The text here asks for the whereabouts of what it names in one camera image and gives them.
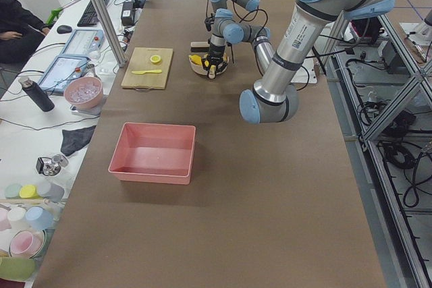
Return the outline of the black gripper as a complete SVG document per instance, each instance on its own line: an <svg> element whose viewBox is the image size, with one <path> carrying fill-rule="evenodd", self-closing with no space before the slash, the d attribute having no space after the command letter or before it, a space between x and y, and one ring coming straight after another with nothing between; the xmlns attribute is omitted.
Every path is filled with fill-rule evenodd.
<svg viewBox="0 0 432 288"><path fill-rule="evenodd" d="M215 23L215 14L211 13L210 16L205 18L205 26L207 30L212 30L213 24Z"/></svg>
<svg viewBox="0 0 432 288"><path fill-rule="evenodd" d="M225 53L225 45L210 44L209 51L202 57L202 67L204 70L210 71L212 66L215 67L215 71L225 71L227 68L228 57Z"/></svg>

